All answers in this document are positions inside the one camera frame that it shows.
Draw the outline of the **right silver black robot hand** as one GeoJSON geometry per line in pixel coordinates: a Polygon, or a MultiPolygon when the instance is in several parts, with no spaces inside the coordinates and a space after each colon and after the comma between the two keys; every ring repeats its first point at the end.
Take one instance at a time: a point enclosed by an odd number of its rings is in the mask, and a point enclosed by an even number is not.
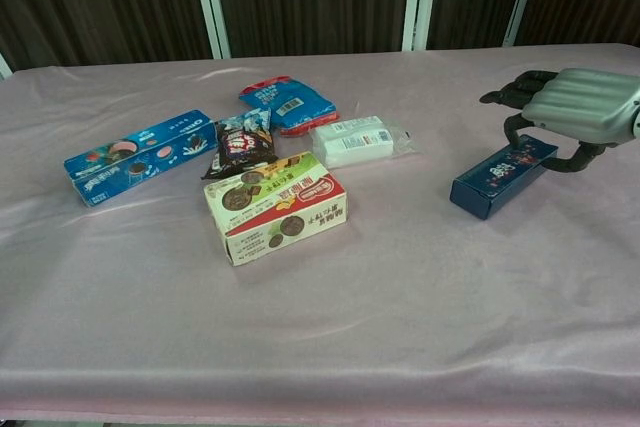
{"type": "Polygon", "coordinates": [[[580,172],[606,149],[639,138],[639,78],[633,75],[581,68],[531,70],[479,101],[518,111],[503,124],[513,148],[519,147],[519,131],[531,127],[576,140],[571,157],[541,162],[555,172],[580,172]]]}

